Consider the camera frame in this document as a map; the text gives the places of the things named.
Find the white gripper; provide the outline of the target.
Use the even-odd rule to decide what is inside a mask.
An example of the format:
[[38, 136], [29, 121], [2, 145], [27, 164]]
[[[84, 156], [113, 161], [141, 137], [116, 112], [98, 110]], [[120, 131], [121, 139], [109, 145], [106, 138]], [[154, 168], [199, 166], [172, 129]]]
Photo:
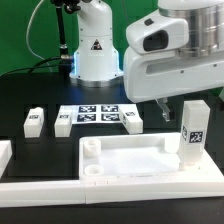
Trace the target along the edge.
[[165, 120], [175, 112], [165, 97], [224, 86], [224, 51], [199, 58], [178, 58], [175, 51], [124, 56], [124, 88], [134, 103], [156, 100]]

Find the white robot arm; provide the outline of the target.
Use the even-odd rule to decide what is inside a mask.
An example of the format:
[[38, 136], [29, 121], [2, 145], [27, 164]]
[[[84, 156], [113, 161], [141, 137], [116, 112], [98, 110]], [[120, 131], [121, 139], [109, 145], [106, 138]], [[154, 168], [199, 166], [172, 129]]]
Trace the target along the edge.
[[110, 7], [101, 0], [80, 6], [70, 73], [76, 83], [101, 87], [122, 77], [129, 100], [155, 100], [165, 117], [169, 97], [224, 86], [224, 0], [158, 0], [126, 28], [123, 59], [113, 46]]

